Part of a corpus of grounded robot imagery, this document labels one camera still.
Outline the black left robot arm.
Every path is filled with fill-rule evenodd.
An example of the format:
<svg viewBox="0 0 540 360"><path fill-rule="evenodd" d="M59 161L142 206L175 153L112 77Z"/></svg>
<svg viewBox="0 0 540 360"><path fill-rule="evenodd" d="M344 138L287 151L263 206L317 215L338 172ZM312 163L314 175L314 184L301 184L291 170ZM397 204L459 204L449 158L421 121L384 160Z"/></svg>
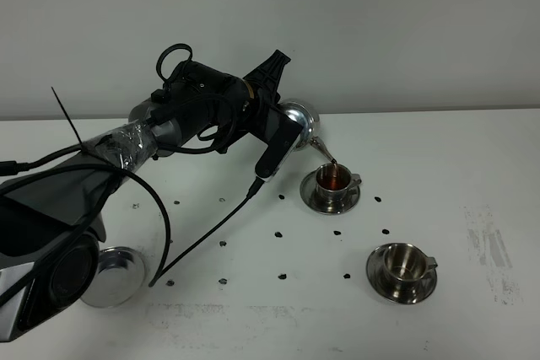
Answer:
<svg viewBox="0 0 540 360"><path fill-rule="evenodd" d="M89 289L105 241L101 212L149 159L225 153L246 134L266 144L253 197L294 149L301 126L279 107L289 58L275 51L242 78L191 58L132 109L126 125L30 163L1 164L1 339L13 341L61 313Z"/></svg>

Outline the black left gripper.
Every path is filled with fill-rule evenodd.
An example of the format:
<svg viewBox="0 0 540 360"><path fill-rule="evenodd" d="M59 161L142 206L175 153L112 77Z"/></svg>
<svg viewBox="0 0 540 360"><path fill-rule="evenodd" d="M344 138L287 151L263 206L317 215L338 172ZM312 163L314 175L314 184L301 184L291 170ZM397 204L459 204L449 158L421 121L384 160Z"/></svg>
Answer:
<svg viewBox="0 0 540 360"><path fill-rule="evenodd" d="M284 68L290 61L288 56L276 50L244 77L244 82L251 86L255 95L253 113L247 121L246 130L261 141L269 141L278 129L282 115L278 108L278 86Z"/></svg>

